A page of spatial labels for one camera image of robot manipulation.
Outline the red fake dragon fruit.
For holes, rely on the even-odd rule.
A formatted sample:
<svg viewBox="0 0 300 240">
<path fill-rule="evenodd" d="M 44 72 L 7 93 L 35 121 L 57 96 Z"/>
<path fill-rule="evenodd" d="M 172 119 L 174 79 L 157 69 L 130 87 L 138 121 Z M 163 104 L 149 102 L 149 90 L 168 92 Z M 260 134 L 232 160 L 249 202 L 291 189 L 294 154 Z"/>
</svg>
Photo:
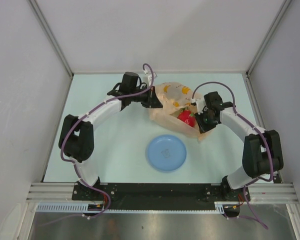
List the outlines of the red fake dragon fruit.
<svg viewBox="0 0 300 240">
<path fill-rule="evenodd" d="M 183 110 L 177 118 L 192 128 L 196 125 L 196 118 L 190 110 Z"/>
</svg>

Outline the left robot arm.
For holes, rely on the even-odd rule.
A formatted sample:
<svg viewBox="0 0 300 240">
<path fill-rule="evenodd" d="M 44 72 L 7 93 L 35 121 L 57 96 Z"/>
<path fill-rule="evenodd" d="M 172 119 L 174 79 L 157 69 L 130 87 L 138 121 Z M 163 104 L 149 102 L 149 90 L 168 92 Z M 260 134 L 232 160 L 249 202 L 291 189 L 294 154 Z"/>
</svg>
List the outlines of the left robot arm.
<svg viewBox="0 0 300 240">
<path fill-rule="evenodd" d="M 97 127 L 132 102 L 141 103 L 147 109 L 163 108 L 154 86 L 156 74 L 152 70 L 144 73 L 147 83 L 137 73 L 125 72 L 121 82 L 107 93 L 100 104 L 79 116 L 69 114 L 63 120 L 58 141 L 61 159 L 74 165 L 78 181 L 84 185 L 83 194 L 90 200 L 97 199 L 101 193 L 96 184 L 99 176 L 89 160 L 95 148 L 94 132 Z"/>
</svg>

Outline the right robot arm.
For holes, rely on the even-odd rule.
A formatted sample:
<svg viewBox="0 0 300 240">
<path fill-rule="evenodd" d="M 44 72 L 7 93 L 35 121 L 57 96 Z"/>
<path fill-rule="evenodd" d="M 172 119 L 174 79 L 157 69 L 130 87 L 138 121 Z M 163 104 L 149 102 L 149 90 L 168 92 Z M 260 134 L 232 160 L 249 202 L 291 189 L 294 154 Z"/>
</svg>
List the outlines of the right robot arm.
<svg viewBox="0 0 300 240">
<path fill-rule="evenodd" d="M 225 125 L 243 142 L 241 167 L 221 180 L 220 194 L 232 201 L 250 183 L 274 173 L 284 167 L 280 135 L 276 130 L 266 130 L 254 125 L 241 115 L 232 102 L 224 102 L 218 92 L 210 92 L 203 98 L 191 99 L 197 108 L 194 115 L 201 133 L 207 133 L 217 125 Z"/>
</svg>

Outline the translucent orange plastic bag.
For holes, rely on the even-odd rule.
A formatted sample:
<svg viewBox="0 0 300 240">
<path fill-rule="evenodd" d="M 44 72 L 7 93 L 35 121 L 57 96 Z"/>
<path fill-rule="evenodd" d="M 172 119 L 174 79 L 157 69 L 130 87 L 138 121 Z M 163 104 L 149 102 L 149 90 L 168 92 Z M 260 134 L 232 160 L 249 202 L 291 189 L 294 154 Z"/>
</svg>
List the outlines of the translucent orange plastic bag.
<svg viewBox="0 0 300 240">
<path fill-rule="evenodd" d="M 155 86 L 155 93 L 163 107 L 149 109 L 150 120 L 163 128 L 198 141 L 202 141 L 212 133 L 211 130 L 200 133 L 197 123 L 192 127 L 178 119 L 178 115 L 183 110 L 197 113 L 197 107 L 191 105 L 193 91 L 189 87 L 178 82 L 165 82 Z"/>
</svg>

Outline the blue plastic plate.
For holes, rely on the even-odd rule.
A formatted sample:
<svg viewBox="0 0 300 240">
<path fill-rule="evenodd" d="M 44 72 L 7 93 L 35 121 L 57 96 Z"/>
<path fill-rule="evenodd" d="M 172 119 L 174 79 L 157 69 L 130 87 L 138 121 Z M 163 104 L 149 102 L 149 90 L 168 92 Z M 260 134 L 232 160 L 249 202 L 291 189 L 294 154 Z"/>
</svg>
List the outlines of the blue plastic plate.
<svg viewBox="0 0 300 240">
<path fill-rule="evenodd" d="M 163 134 L 148 143 L 145 156 L 154 169 L 169 173 L 178 170 L 185 163 L 187 148 L 178 137 Z"/>
</svg>

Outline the aluminium frame rail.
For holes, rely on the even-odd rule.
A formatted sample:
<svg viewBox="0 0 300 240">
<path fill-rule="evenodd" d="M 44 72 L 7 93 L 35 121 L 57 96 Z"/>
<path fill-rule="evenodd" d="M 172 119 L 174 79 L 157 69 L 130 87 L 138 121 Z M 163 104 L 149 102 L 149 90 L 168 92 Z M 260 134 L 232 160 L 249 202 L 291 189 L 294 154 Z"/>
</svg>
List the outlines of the aluminium frame rail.
<svg viewBox="0 0 300 240">
<path fill-rule="evenodd" d="M 256 204 L 295 204 L 298 197 L 291 183 L 255 183 L 246 190 L 223 190 L 212 183 L 101 183 L 98 190 L 80 183 L 32 183 L 26 197 L 29 202 L 112 201 L 125 196 L 159 199 L 190 197 L 205 202 L 237 202 L 249 200 Z"/>
</svg>

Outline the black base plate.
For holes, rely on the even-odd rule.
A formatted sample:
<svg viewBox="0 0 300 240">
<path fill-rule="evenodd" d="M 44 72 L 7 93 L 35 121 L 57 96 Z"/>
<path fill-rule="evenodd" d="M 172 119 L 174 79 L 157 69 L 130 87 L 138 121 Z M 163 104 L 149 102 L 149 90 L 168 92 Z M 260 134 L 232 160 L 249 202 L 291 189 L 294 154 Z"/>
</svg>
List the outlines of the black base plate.
<svg viewBox="0 0 300 240">
<path fill-rule="evenodd" d="M 79 182 L 73 187 L 73 201 L 102 201 L 110 197 L 110 210 L 123 211 L 206 211 L 215 202 L 226 204 L 250 200 L 243 189 L 232 190 L 223 183 L 100 183 L 100 193 Z"/>
</svg>

